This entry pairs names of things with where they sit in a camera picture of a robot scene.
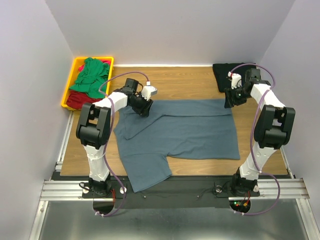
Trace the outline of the blue-grey t-shirt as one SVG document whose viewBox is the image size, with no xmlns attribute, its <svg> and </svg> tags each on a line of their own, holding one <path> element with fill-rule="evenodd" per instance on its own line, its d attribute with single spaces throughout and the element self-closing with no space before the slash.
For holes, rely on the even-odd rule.
<svg viewBox="0 0 320 240">
<path fill-rule="evenodd" d="M 239 160 L 237 130 L 223 99 L 156 100 L 148 117 L 130 107 L 114 129 L 120 160 L 135 193 L 172 175 L 167 157 Z"/>
</svg>

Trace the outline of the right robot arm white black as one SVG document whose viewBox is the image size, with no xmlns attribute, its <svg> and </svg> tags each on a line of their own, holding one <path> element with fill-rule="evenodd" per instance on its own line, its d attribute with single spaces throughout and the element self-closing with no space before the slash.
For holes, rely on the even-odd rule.
<svg viewBox="0 0 320 240">
<path fill-rule="evenodd" d="M 235 195 L 257 193 L 264 165 L 291 138 L 296 111 L 276 97 L 274 85 L 261 78 L 259 68 L 248 69 L 244 79 L 234 70 L 227 77 L 231 87 L 224 90 L 225 108 L 245 104 L 249 98 L 258 104 L 249 137 L 250 153 L 232 176 L 230 189 Z"/>
</svg>

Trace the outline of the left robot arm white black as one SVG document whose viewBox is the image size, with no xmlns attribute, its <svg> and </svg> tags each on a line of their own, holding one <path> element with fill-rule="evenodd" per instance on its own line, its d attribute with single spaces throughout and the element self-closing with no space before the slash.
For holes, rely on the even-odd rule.
<svg viewBox="0 0 320 240">
<path fill-rule="evenodd" d="M 123 87 L 106 98 L 82 106 L 76 137 L 84 147 L 89 163 L 88 186 L 82 183 L 80 187 L 83 190 L 92 191 L 100 197 L 111 193 L 111 170 L 106 163 L 106 148 L 115 113 L 129 106 L 139 116 L 147 117 L 153 104 L 152 96 L 158 92 L 149 81 L 141 91 L 138 91 L 139 85 L 137 80 L 127 78 Z"/>
</svg>

